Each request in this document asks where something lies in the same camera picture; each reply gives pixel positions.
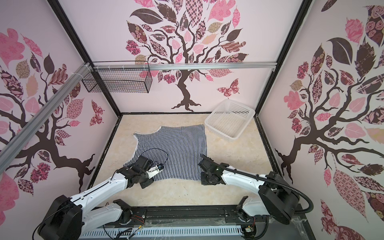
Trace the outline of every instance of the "laundry basket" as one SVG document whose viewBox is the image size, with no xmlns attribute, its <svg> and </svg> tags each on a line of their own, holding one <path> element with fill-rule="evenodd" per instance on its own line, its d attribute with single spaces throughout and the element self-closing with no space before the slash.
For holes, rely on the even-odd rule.
<svg viewBox="0 0 384 240">
<path fill-rule="evenodd" d="M 229 142 L 238 139 L 255 111 L 239 102 L 226 99 L 207 117 L 208 129 Z"/>
</svg>

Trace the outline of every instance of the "black and white striped fabric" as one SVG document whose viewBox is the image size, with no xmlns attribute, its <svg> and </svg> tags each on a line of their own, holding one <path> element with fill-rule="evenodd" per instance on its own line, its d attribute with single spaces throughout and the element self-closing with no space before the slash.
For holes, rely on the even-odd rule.
<svg viewBox="0 0 384 240">
<path fill-rule="evenodd" d="M 140 155 L 163 163 L 164 170 L 154 180 L 178 178 L 200 181 L 200 153 L 207 154 L 204 125 L 165 127 L 150 134 L 134 133 L 137 139 L 135 153 L 124 166 L 134 163 Z"/>
</svg>

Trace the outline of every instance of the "tree decal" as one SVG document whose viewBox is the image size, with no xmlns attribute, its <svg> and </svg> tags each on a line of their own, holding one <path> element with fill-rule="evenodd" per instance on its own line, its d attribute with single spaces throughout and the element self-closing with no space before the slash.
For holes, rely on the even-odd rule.
<svg viewBox="0 0 384 240">
<path fill-rule="evenodd" d="M 381 22 L 375 25 L 376 30 L 383 28 L 383 6 L 367 6 L 368 21 L 365 27 L 367 36 L 363 36 L 364 27 L 360 20 L 347 19 L 345 38 L 332 38 L 332 53 L 326 53 L 320 45 L 310 64 L 304 62 L 298 67 L 297 78 L 290 85 L 292 91 L 284 97 L 287 107 L 292 110 L 288 117 L 292 121 L 295 139 L 288 155 L 280 153 L 281 169 L 286 169 L 289 178 L 291 165 L 295 162 L 297 153 L 303 146 L 309 146 L 308 154 L 313 156 L 314 164 L 324 160 L 324 180 L 329 186 L 334 183 L 340 196 L 364 218 L 366 218 L 365 197 L 381 220 L 383 218 L 384 198 L 382 193 L 371 193 L 369 190 L 384 192 L 382 183 L 371 177 L 384 171 L 383 165 L 371 164 L 368 159 L 357 159 L 353 154 L 368 152 L 384 158 L 380 151 L 367 146 L 370 142 L 364 140 L 370 137 L 373 141 L 384 144 L 384 129 L 374 127 L 384 123 L 384 108 L 377 106 L 383 101 L 384 68 L 381 74 L 373 70 L 374 63 L 379 60 L 383 51 L 382 34 L 372 32 L 372 21 Z M 360 45 L 356 41 L 362 38 Z M 334 68 L 334 61 L 341 64 Z M 329 164 L 334 162 L 333 169 Z M 365 174 L 365 177 L 350 176 L 349 173 Z M 323 220 L 324 229 L 328 232 L 342 234 L 351 231 L 346 227 L 333 228 L 335 221 Z"/>
<path fill-rule="evenodd" d="M 0 49 L 3 49 L 4 45 L 9 44 L 13 44 L 19 49 L 24 49 L 18 46 L 20 43 L 17 42 L 18 33 L 15 30 L 8 29 L 8 34 L 10 37 L 6 38 L 7 41 L 0 41 Z M 68 78 L 65 64 L 62 64 L 61 68 L 55 70 L 55 65 L 49 54 L 43 58 L 43 54 L 37 44 L 24 36 L 23 39 L 25 44 L 30 48 L 31 57 L 28 61 L 25 60 L 18 63 L 14 72 L 19 79 L 25 79 L 19 81 L 14 74 L 11 74 L 10 70 L 6 70 L 3 68 L 4 66 L 0 66 L 1 79 L 4 82 L 6 91 L 8 91 L 8 93 L 0 93 L 0 115 L 8 119 L 8 121 L 0 121 L 0 134 L 5 134 L 8 131 L 12 133 L 9 139 L 0 137 L 0 142 L 6 145 L 16 136 L 16 133 L 27 124 L 30 116 L 33 117 L 39 109 L 48 102 L 48 94 L 57 92 L 54 85 L 64 84 Z M 18 56 L 13 56 L 10 60 L 19 59 Z M 44 90 L 38 91 L 38 81 L 43 83 Z M 51 170 L 61 167 L 71 167 L 75 168 L 78 172 L 80 192 L 84 175 L 90 175 L 92 173 L 94 167 L 91 170 L 87 167 L 90 165 L 94 154 L 89 159 L 81 161 L 76 158 L 61 156 L 58 150 L 58 148 L 65 146 L 64 139 L 71 137 L 65 129 L 68 127 L 76 127 L 80 123 L 75 120 L 83 109 L 83 99 L 76 99 L 79 92 L 80 84 L 71 91 L 64 102 L 57 107 L 40 130 L 36 132 L 39 141 L 35 144 L 28 143 L 16 156 L 16 159 L 23 159 L 23 162 L 10 165 L 7 168 L 7 170 L 10 168 L 19 168 L 14 179 L 18 178 L 18 180 L 15 181 L 22 191 L 33 195 L 33 185 L 39 181 L 46 180 Z M 65 118 L 69 118 L 70 120 L 61 122 L 61 120 Z"/>
<path fill-rule="evenodd" d="M 183 11 L 181 10 L 183 0 L 161 1 L 161 3 L 154 1 L 155 4 L 151 0 L 135 0 L 135 2 L 145 7 L 131 14 L 131 17 L 138 17 L 143 24 L 127 21 L 134 40 L 127 41 L 126 49 L 136 56 L 136 64 L 142 64 L 139 61 L 143 60 L 150 64 L 182 61 L 184 63 L 242 62 L 248 55 L 237 53 L 246 42 L 235 42 L 241 32 L 241 29 L 234 29 L 240 22 L 240 12 L 234 8 L 235 0 L 228 2 L 226 0 L 185 0 Z M 202 19 L 206 11 L 209 12 L 209 17 Z M 216 21 L 206 26 L 210 19 Z M 184 98 L 172 109 L 184 106 L 191 112 L 193 110 L 190 106 L 201 105 L 191 99 L 185 81 L 188 79 L 200 81 L 202 76 L 208 81 L 213 81 L 213 77 L 220 78 L 229 73 L 231 73 L 229 69 L 210 70 L 209 73 L 199 69 L 151 71 L 152 76 L 157 76 L 159 82 L 164 80 L 168 84 L 175 83 L 181 90 Z M 235 88 L 217 90 L 227 97 L 237 92 Z"/>
</svg>

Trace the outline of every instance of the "wallpaper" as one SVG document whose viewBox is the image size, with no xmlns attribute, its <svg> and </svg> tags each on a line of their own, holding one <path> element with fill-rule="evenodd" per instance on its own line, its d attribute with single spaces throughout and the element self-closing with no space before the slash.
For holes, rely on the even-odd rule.
<svg viewBox="0 0 384 240">
<path fill-rule="evenodd" d="M 7 12 L 0 15 L 0 149 L 83 63 L 46 1 L 1 7 Z M 88 93 L 81 82 L 74 87 L 0 174 L 2 237 L 30 238 L 56 197 L 87 187 L 116 120 L 101 93 Z"/>
<path fill-rule="evenodd" d="M 128 60 L 136 64 L 148 61 L 150 65 L 275 61 L 300 3 L 300 0 L 127 0 L 114 4 L 61 1 L 92 60 Z M 84 17 L 92 19 L 94 24 L 86 24 Z M 270 69 L 152 70 L 148 94 L 112 93 L 112 96 L 122 112 L 205 112 L 228 98 L 255 108 L 269 73 Z"/>
<path fill-rule="evenodd" d="M 260 114 L 317 239 L 383 238 L 383 18 L 380 1 L 316 1 Z"/>
</svg>

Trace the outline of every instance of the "butterfly decal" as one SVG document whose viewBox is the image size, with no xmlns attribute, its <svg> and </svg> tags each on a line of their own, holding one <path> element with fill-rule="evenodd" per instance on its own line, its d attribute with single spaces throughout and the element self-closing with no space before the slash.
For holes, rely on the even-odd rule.
<svg viewBox="0 0 384 240">
<path fill-rule="evenodd" d="M 229 88 L 218 88 L 217 90 L 221 93 L 224 93 L 224 96 L 228 97 L 235 93 L 238 93 L 239 92 L 239 88 L 237 85 L 239 85 L 239 79 L 235 79 L 232 83 L 231 83 L 231 86 Z"/>
<path fill-rule="evenodd" d="M 92 108 L 93 108 L 93 111 L 95 112 L 95 115 L 93 115 L 90 123 L 89 123 L 89 126 L 92 126 L 92 125 L 95 125 L 96 123 L 97 124 L 100 124 L 103 122 L 103 119 L 101 117 L 101 115 L 103 114 L 103 110 L 101 107 L 98 107 L 97 104 L 92 100 Z"/>
</svg>

